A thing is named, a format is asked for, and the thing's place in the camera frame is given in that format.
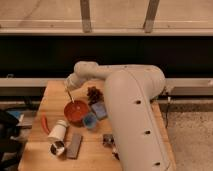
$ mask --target orange bowl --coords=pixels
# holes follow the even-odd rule
[[[83,117],[89,112],[88,105],[80,100],[69,102],[64,108],[64,115],[73,124],[82,125]]]

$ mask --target white cup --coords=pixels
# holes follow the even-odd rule
[[[66,133],[66,129],[68,124],[64,120],[58,120],[56,125],[51,130],[50,134],[47,137],[47,140],[50,143],[54,143],[56,141],[63,141]]]

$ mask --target blue mug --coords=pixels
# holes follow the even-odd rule
[[[87,115],[83,118],[83,124],[87,129],[93,129],[95,128],[97,124],[97,118],[94,113],[89,112]]]

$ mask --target black chair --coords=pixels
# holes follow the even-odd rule
[[[11,165],[20,161],[18,152],[22,144],[16,140],[10,139],[11,136],[17,134],[18,120],[7,112],[0,110],[0,170],[4,170]],[[3,161],[4,153],[16,153],[11,159]]]

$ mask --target gray floor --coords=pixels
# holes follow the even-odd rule
[[[213,100],[172,100],[167,130],[177,171],[213,170]]]

